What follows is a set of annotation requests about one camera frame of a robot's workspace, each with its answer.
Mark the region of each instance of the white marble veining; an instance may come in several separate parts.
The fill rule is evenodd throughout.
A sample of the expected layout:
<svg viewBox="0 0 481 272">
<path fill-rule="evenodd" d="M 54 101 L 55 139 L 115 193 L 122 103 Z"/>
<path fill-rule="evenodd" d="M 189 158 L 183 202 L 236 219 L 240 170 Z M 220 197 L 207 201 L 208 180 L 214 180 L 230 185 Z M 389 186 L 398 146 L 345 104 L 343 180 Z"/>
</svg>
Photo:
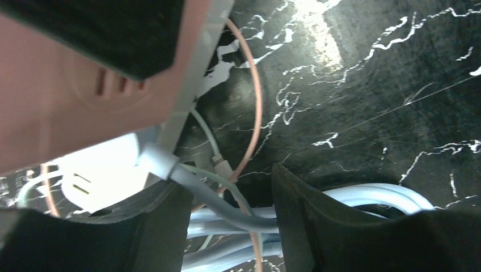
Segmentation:
<svg viewBox="0 0 481 272">
<path fill-rule="evenodd" d="M 313 146 L 323 146 L 323 145 L 328 145 L 329 148 L 334 148 L 334 144 L 332 144 L 332 140 L 337 138 L 337 136 L 339 136 L 339 133 L 337 132 L 330 132 L 328 134 L 332 134 L 332 136 L 330 136 L 329 138 L 323 140 L 323 141 L 317 141 L 315 143 L 313 143 Z"/>
<path fill-rule="evenodd" d="M 207 93 L 213 87 L 229 79 L 230 69 L 235 66 L 234 62 L 223 61 L 223 56 L 239 50 L 239 41 L 235 40 L 226 46 L 218 46 L 216 55 L 219 63 L 212 68 L 212 71 L 204 77 L 204 84 L 199 91 L 198 97 Z"/>
<path fill-rule="evenodd" d="M 469 58 L 469 56 L 470 56 L 471 53 L 472 53 L 473 48 L 474 48 L 473 46 L 469 47 L 469 49 L 468 49 L 468 51 L 467 51 L 467 54 L 464 55 L 464 56 L 461 56 L 461 57 L 457 58 L 456 61 L 462 61 L 462 60 L 465 60 L 465 59 Z"/>
<path fill-rule="evenodd" d="M 353 171 L 359 171 L 360 169 L 345 169 L 344 166 L 342 166 L 342 164 L 336 162 L 336 161 L 333 161 L 334 163 L 337 164 L 337 166 L 339 166 L 339 168 L 341 168 L 341 170 L 343 172 L 353 172 Z"/>
<path fill-rule="evenodd" d="M 386 155 L 386 152 L 387 152 L 387 147 L 385 147 L 385 148 L 382 149 L 381 160 L 384 160 L 384 156 Z"/>
<path fill-rule="evenodd" d="M 455 196 L 456 198 L 459 198 L 458 197 L 458 194 L 456 193 L 456 184 L 454 184 L 454 174 L 451 173 L 449 174 L 449 179 L 451 180 L 451 188 L 453 188 L 453 196 Z"/>
<path fill-rule="evenodd" d="M 458 199 L 454 202 L 450 202 L 450 203 L 446 204 L 444 207 L 435 206 L 435 208 L 445 210 L 445 209 L 448 209 L 449 207 L 451 207 L 452 205 L 458 204 L 458 203 L 460 203 L 460 202 L 462 202 L 466 199 L 470 199 L 470 198 L 473 198 L 473 197 L 478 197 L 478 195 L 473 194 L 473 195 L 470 195 L 470 196 L 467 196 L 467 197 L 463 197 L 463 198 Z"/>
<path fill-rule="evenodd" d="M 407 23 L 408 17 L 404 16 L 404 17 L 399 18 L 401 23 L 386 28 L 386 30 L 383 33 L 381 33 L 381 35 L 378 37 L 378 39 L 376 39 L 376 41 L 371 45 L 371 50 L 369 51 L 369 54 L 364 59 L 358 61 L 358 63 L 356 63 L 354 66 L 352 66 L 350 68 L 347 68 L 344 71 L 342 78 L 340 78 L 338 80 L 335 80 L 335 81 L 320 80 L 320 81 L 316 81 L 316 82 L 311 83 L 311 84 L 336 83 L 339 86 L 342 83 L 345 83 L 348 73 L 350 71 L 354 70 L 354 69 L 356 69 L 356 70 L 362 69 L 366 65 L 366 63 L 374 56 L 375 49 L 388 50 L 394 44 L 403 43 L 403 42 L 409 40 L 416 33 L 417 29 L 420 29 L 424 26 L 424 23 L 428 19 L 434 19 L 434 18 L 436 18 L 440 15 L 443 15 L 443 14 L 451 14 L 453 17 L 456 18 L 456 17 L 466 17 L 466 16 L 469 16 L 471 14 L 480 14 L 480 13 L 481 13 L 481 10 L 469 9 L 468 12 L 466 12 L 464 14 L 457 14 L 456 11 L 453 8 L 449 7 L 449 8 L 446 8 L 445 10 L 442 10 L 442 11 L 436 13 L 436 14 L 426 16 L 425 18 L 423 18 L 421 20 L 421 22 L 419 24 L 416 24 L 416 14 L 417 14 L 417 12 L 415 11 L 412 15 L 412 18 L 411 18 L 411 29 L 409 31 L 409 34 L 406 37 L 393 39 L 393 40 L 389 41 L 389 43 L 387 45 L 381 44 L 381 40 L 383 39 L 383 37 L 391 35 L 393 32 L 395 32 L 397 29 L 402 28 Z"/>
</svg>

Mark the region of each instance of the white charger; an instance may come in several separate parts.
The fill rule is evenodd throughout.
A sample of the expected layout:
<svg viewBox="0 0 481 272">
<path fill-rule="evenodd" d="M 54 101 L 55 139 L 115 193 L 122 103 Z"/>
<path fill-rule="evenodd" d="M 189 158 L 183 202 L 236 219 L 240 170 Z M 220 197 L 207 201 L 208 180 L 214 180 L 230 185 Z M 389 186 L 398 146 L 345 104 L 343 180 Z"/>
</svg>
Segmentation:
<svg viewBox="0 0 481 272">
<path fill-rule="evenodd" d="M 140 192 L 149 172 L 136 167 L 138 155 L 137 134 L 130 133 L 56 159 L 63 194 L 94 213 Z"/>
</svg>

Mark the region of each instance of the gray cable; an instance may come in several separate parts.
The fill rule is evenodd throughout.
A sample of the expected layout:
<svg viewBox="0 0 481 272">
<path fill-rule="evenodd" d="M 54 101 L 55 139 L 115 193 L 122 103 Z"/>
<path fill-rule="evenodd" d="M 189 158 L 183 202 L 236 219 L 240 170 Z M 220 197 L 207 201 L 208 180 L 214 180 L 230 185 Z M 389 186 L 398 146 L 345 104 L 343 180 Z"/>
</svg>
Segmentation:
<svg viewBox="0 0 481 272">
<path fill-rule="evenodd" d="M 282 247 L 280 242 L 264 243 L 263 256 L 282 256 Z M 196 266 L 190 269 L 182 270 L 182 272 L 223 272 L 234 266 L 254 259 L 252 248 L 244 248 L 236 252 L 232 252 L 218 259 L 215 259 L 207 265 Z"/>
<path fill-rule="evenodd" d="M 202 183 L 194 174 L 180 164 L 175 166 L 172 174 L 170 174 L 170 178 L 185 187 L 198 200 L 205 203 L 216 214 L 236 227 L 254 232 L 272 233 L 279 231 L 276 220 L 243 214 L 230 206 L 210 187 Z"/>
<path fill-rule="evenodd" d="M 263 240 L 261 243 L 264 243 L 268 237 L 269 235 L 263 235 Z M 228 255 L 232 252 L 250 247 L 252 247 L 252 241 L 249 235 L 241 235 L 239 237 L 229 239 L 228 241 L 213 245 L 205 250 L 184 255 L 184 260 L 182 261 L 182 270 L 208 264 L 210 261 Z"/>
<path fill-rule="evenodd" d="M 262 208 L 253 208 L 252 209 L 255 216 L 262 217 L 262 218 L 277 218 L 276 210 L 274 207 L 262 207 Z M 199 211 L 194 212 L 191 214 L 191 223 L 196 222 L 205 222 L 205 221 L 213 221 L 213 220 L 221 220 L 216 213 L 214 213 L 209 208 L 203 208 Z"/>
<path fill-rule="evenodd" d="M 249 202 L 247 202 L 246 198 L 241 193 L 241 191 L 239 191 L 237 186 L 235 186 L 235 184 L 230 183 L 227 180 L 223 179 L 221 176 L 218 176 L 218 175 L 216 175 L 212 172 L 209 172 L 207 170 L 197 168 L 197 167 L 194 167 L 194 166 L 190 166 L 190 165 L 187 165 L 187 164 L 182 164 L 182 166 L 185 167 L 187 170 L 191 171 L 192 173 L 196 173 L 196 174 L 199 174 L 201 176 L 205 176 L 205 177 L 225 186 L 227 188 L 227 190 L 229 190 L 232 193 L 232 196 L 234 197 L 234 199 L 236 201 L 239 201 L 240 203 L 242 203 L 242 205 L 244 205 L 244 207 L 246 208 L 247 214 L 248 215 L 254 215 L 254 211 L 252 210 L 251 206 L 249 206 Z"/>
<path fill-rule="evenodd" d="M 210 145 L 212 146 L 212 150 L 214 151 L 214 155 L 219 155 L 221 153 L 221 150 L 219 149 L 219 145 L 217 144 L 216 138 L 212 133 L 212 131 L 210 130 L 209 125 L 207 125 L 205 120 L 202 118 L 202 116 L 196 109 L 192 109 L 191 114 L 197 120 L 197 122 L 200 125 L 200 128 L 202 128 L 205 135 L 207 136 L 207 139 L 209 140 Z"/>
<path fill-rule="evenodd" d="M 242 204 L 242 206 L 244 206 L 244 208 L 246 209 L 246 214 L 251 215 L 251 216 L 254 215 L 254 212 L 253 212 L 251 206 L 249 205 L 249 202 L 247 202 L 247 199 L 244 197 L 244 195 L 241 193 L 241 191 L 239 191 L 239 188 L 237 188 L 237 186 L 235 186 L 235 184 L 230 183 L 229 181 L 225 180 L 221 176 L 216 175 L 214 173 L 211 173 L 209 171 L 206 171 L 204 169 L 197 168 L 197 167 L 190 166 L 190 165 L 186 165 L 186 164 L 183 164 L 182 166 L 185 167 L 187 170 L 193 172 L 193 173 L 196 173 L 198 175 L 206 176 L 206 177 L 210 178 L 211 180 L 214 180 L 214 181 L 218 182 L 219 184 L 225 186 L 232 193 L 232 196 L 234 197 L 234 199 L 236 201 L 240 202 Z M 259 241 L 259 245 L 258 245 L 259 249 L 262 252 L 262 242 L 261 242 L 262 234 L 256 233 L 256 236 L 258 237 L 258 241 Z M 206 238 L 206 240 L 204 241 L 204 243 L 201 246 L 201 249 L 204 249 L 204 248 L 207 247 L 207 245 L 210 242 L 210 239 L 212 239 L 211 236 L 208 236 Z"/>
</svg>

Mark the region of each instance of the pink cable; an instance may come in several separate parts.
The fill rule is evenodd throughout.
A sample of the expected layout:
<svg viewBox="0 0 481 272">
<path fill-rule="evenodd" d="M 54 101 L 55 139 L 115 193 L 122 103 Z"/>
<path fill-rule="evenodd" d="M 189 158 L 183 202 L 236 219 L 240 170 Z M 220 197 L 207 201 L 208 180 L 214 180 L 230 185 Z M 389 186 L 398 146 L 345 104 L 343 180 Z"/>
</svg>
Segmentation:
<svg viewBox="0 0 481 272">
<path fill-rule="evenodd" d="M 49 172 L 48 171 L 48 165 L 46 165 L 44 163 L 41 164 L 40 165 L 40 174 L 44 175 L 44 174 L 47 174 L 48 172 Z M 60 217 L 60 213 L 58 212 L 57 207 L 55 206 L 55 201 L 53 200 L 52 191 L 50 189 L 50 180 L 46 179 L 46 180 L 42 181 L 42 184 L 47 189 L 47 195 L 45 197 L 45 202 L 47 203 L 47 207 L 50 210 L 51 216 Z"/>
<path fill-rule="evenodd" d="M 246 39 L 244 39 L 244 36 L 242 36 L 240 30 L 235 26 L 235 24 L 230 19 L 227 19 L 227 27 L 230 29 L 232 34 L 234 34 L 235 38 L 239 40 L 240 48 L 244 52 L 244 56 L 249 62 L 252 81 L 254 82 L 254 91 L 256 95 L 254 132 L 252 133 L 251 142 L 247 147 L 244 157 L 242 158 L 239 165 L 232 173 L 232 176 L 229 178 L 229 182 L 234 183 L 237 180 L 237 177 L 241 174 L 241 172 L 246 167 L 249 160 L 251 159 L 252 154 L 254 153 L 254 150 L 257 146 L 257 142 L 259 140 L 260 129 L 262 124 L 262 89 L 260 85 L 260 78 L 259 78 L 259 73 L 257 71 L 257 66 L 254 62 L 254 57 L 252 56 L 251 49 L 249 48 L 249 45 L 247 44 Z M 219 187 L 219 189 L 217 189 L 217 194 L 223 193 L 226 189 L 227 188 L 225 188 L 224 186 Z M 237 202 L 237 203 L 239 204 L 240 209 L 244 213 L 246 213 L 245 207 L 240 202 Z M 194 207 L 192 209 L 192 212 L 198 211 L 204 206 L 205 204 L 200 204 Z M 262 255 L 259 248 L 258 237 L 255 232 L 250 232 L 249 234 L 251 236 L 252 244 L 254 246 L 257 272 L 262 272 Z"/>
</svg>

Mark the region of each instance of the vent slot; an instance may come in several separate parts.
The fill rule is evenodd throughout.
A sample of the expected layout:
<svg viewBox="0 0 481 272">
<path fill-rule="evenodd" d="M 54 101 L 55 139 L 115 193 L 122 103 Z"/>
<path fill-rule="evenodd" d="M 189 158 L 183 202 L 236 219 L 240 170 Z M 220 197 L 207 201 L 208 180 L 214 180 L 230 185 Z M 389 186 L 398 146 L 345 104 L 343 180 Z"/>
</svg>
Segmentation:
<svg viewBox="0 0 481 272">
<path fill-rule="evenodd" d="M 138 90 L 139 90 L 139 91 L 143 91 L 144 88 L 145 88 L 145 81 L 140 81 L 140 82 L 138 83 Z"/>
<path fill-rule="evenodd" d="M 80 176 L 80 175 L 78 175 L 78 174 L 74 174 L 74 177 L 79 177 L 79 178 L 87 181 L 88 183 L 91 183 L 88 179 L 86 179 L 86 178 L 84 178 L 84 177 L 82 177 L 82 176 Z"/>
<path fill-rule="evenodd" d="M 105 87 L 105 75 L 106 75 L 106 70 L 105 69 L 99 69 L 99 72 L 97 74 L 97 79 L 96 79 L 96 85 L 95 85 L 95 93 L 98 96 L 104 96 L 104 87 Z"/>
<path fill-rule="evenodd" d="M 72 186 L 73 186 L 73 188 L 75 188 L 76 190 L 79 190 L 80 192 L 82 192 L 84 194 L 90 194 L 87 190 L 85 190 L 83 188 L 80 188 L 77 184 L 74 184 Z"/>
<path fill-rule="evenodd" d="M 128 91 L 126 90 L 127 88 L 127 78 L 124 78 L 123 76 L 120 78 L 120 83 L 119 83 L 119 91 L 120 93 L 127 93 Z"/>
</svg>

